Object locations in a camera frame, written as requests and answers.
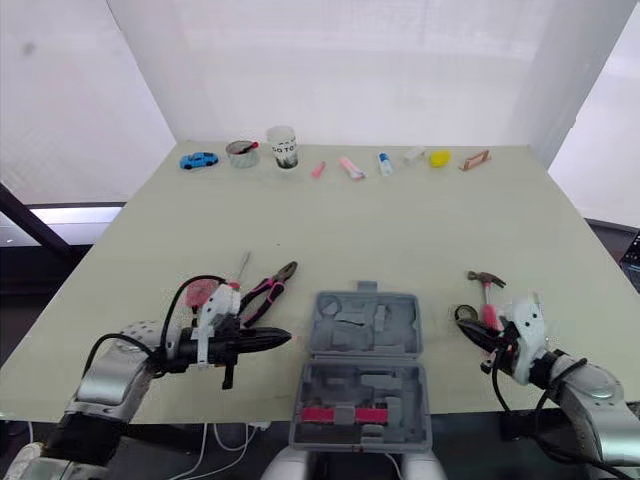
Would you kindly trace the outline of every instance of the pink marker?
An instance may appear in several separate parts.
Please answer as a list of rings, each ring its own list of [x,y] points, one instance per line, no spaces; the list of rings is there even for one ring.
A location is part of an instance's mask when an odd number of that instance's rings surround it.
[[[311,176],[313,178],[320,178],[320,175],[322,175],[322,172],[324,172],[324,167],[326,166],[327,162],[322,162],[320,165],[313,169],[313,172],[311,172]]]
[[[356,167],[353,162],[347,157],[340,157],[338,159],[338,162],[340,163],[340,165],[342,165],[342,168],[347,171],[347,173],[353,180],[361,180],[367,176],[366,173]]]

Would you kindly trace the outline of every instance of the pink hammer handle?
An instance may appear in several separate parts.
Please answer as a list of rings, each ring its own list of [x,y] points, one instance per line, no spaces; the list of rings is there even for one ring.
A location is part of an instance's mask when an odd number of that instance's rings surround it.
[[[493,330],[502,330],[502,324],[498,321],[498,313],[494,305],[485,305],[482,307],[482,319],[487,327]]]

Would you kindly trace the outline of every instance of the pink tool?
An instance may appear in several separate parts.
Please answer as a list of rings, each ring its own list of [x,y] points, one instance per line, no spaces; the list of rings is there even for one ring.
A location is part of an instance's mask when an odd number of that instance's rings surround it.
[[[322,175],[322,172],[324,172],[324,167],[326,166],[327,162],[322,162],[320,165],[313,169],[313,172],[311,172],[311,176],[313,178],[320,178],[320,175]]]
[[[304,423],[334,423],[335,409],[324,407],[305,407],[302,409]],[[389,421],[389,410],[386,408],[356,408],[355,423],[385,424]]]

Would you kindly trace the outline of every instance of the open tool case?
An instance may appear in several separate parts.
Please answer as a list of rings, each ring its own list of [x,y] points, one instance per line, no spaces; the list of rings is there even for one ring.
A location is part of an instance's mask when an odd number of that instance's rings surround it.
[[[289,443],[300,449],[406,453],[431,448],[418,299],[321,292],[313,311],[312,360],[302,370]]]

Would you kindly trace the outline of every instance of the table surface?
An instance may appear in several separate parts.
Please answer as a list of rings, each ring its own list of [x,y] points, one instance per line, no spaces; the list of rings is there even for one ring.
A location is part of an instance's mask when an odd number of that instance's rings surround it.
[[[382,177],[376,152],[396,172]],[[456,166],[479,148],[453,148],[451,164],[404,166],[402,147],[302,146],[284,172],[261,147],[258,166],[182,171],[181,155],[224,152],[222,144],[183,143],[125,206],[44,310],[0,371],[4,418],[57,421],[78,386],[93,342],[139,320],[162,320],[185,279],[232,275],[252,252],[243,290],[299,262],[286,293],[263,325],[293,338],[268,352],[241,355],[232,390],[223,369],[167,375],[152,383],[135,417],[142,423],[290,419],[311,312],[320,290],[353,290],[375,280],[380,291],[418,296],[429,404],[433,413],[500,408],[483,353],[451,319],[452,307],[481,307],[466,271],[506,280],[495,303],[536,291],[552,348],[612,371],[627,400],[640,400],[634,355],[640,296],[527,147],[491,148],[475,170]],[[369,176],[354,182],[336,159],[349,156]],[[315,180],[311,170],[327,162]],[[187,308],[175,321],[188,322]],[[540,391],[500,379],[512,408],[531,408]]]

